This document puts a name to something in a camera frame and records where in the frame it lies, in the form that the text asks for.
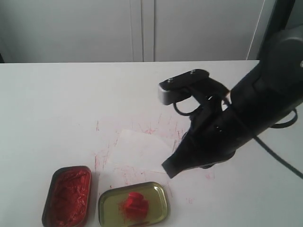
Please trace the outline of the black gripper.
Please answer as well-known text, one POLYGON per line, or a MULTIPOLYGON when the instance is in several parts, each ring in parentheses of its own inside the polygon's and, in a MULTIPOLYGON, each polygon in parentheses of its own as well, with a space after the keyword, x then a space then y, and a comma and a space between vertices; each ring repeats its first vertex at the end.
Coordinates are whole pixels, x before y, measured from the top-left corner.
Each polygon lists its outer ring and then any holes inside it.
POLYGON ((215 80, 185 85, 199 103, 174 153, 161 165, 169 178, 193 168, 230 159, 256 133, 254 81, 241 80, 231 91, 215 80))

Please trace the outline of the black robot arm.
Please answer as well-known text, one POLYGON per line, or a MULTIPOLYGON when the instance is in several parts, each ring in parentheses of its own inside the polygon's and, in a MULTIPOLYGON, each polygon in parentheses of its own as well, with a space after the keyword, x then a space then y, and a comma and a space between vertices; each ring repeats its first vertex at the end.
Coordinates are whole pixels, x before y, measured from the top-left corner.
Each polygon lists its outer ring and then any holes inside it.
POLYGON ((293 125, 297 116, 281 120, 303 101, 303 28, 282 30, 268 42, 259 63, 232 89, 195 69, 159 84, 164 105, 193 97, 199 107, 186 113, 191 124, 162 167, 173 178, 193 169, 208 169, 232 158, 236 150, 255 140, 297 176, 302 173, 279 157, 259 134, 293 125))

